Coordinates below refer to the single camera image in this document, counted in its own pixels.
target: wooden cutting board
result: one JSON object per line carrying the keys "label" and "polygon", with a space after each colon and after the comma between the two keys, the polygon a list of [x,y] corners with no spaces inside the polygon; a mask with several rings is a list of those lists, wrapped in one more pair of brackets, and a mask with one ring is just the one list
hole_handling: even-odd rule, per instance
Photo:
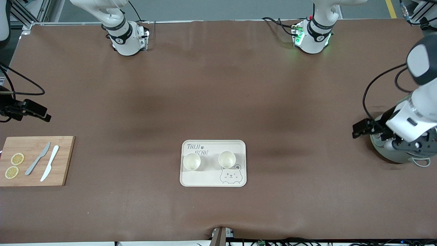
{"label": "wooden cutting board", "polygon": [[[24,175],[48,142],[51,144],[47,154],[39,160],[29,176]],[[47,178],[40,182],[55,145],[59,145],[59,150],[52,162],[52,170]],[[67,178],[73,145],[74,137],[72,136],[8,137],[0,159],[0,186],[63,186]],[[17,165],[18,175],[13,179],[7,179],[6,169],[13,166],[10,159],[16,153],[24,154],[24,161]]]}

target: gray knife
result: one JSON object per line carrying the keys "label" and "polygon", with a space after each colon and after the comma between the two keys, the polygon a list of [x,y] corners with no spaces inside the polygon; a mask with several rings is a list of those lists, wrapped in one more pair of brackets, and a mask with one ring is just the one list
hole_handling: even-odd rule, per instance
{"label": "gray knife", "polygon": [[42,150],[41,154],[39,154],[39,156],[36,158],[36,160],[32,163],[32,165],[26,170],[26,172],[24,173],[24,175],[30,175],[33,171],[33,169],[35,168],[36,164],[38,163],[38,161],[43,158],[45,156],[45,154],[47,154],[47,152],[49,151],[50,148],[50,142],[47,143],[47,145],[45,146],[45,148]]}

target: gray floor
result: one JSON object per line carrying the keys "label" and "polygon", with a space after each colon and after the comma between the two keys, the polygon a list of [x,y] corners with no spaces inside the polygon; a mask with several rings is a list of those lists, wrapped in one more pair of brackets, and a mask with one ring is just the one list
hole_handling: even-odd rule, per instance
{"label": "gray floor", "polygon": [[[310,0],[131,0],[141,18],[147,21],[235,20],[273,17],[304,18],[312,13]],[[398,0],[392,0],[398,17]],[[128,20],[137,20],[130,5],[122,8]],[[384,0],[368,0],[361,6],[342,7],[344,18],[390,18]],[[60,22],[96,21],[91,14],[65,0]]]}

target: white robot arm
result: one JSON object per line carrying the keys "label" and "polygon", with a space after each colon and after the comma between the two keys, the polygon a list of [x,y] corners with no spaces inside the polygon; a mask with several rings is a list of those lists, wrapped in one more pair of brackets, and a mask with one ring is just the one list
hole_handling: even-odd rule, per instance
{"label": "white robot arm", "polygon": [[424,31],[437,31],[436,3],[429,0],[400,0],[402,14],[407,22],[412,25],[419,25]]}
{"label": "white robot arm", "polygon": [[359,5],[367,0],[313,0],[314,15],[311,20],[304,20],[298,23],[292,33],[293,43],[306,53],[316,54],[328,45],[331,31],[339,14],[336,12],[336,5]]}
{"label": "white robot arm", "polygon": [[8,0],[0,0],[0,48],[6,46],[10,39],[10,15],[11,2]]}
{"label": "white robot arm", "polygon": [[[369,134],[387,159],[425,167],[437,154],[437,35],[428,35],[410,50],[406,64],[419,87],[375,120],[354,124],[353,137]],[[426,165],[419,165],[424,160]]]}
{"label": "white robot arm", "polygon": [[70,0],[100,22],[109,33],[112,46],[121,55],[132,56],[147,49],[149,31],[133,21],[126,21],[120,10],[128,0]]}

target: lemon slice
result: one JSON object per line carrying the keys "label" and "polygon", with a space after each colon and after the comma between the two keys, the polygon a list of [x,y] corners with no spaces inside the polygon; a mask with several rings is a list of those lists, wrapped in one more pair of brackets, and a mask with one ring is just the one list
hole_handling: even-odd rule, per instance
{"label": "lemon slice", "polygon": [[24,161],[24,155],[22,153],[16,153],[10,159],[12,165],[20,165],[21,163],[23,163],[23,161]]}
{"label": "lemon slice", "polygon": [[18,175],[18,171],[19,171],[18,167],[11,166],[8,169],[6,169],[6,172],[4,173],[4,176],[7,179],[13,179],[13,178],[15,178]]}

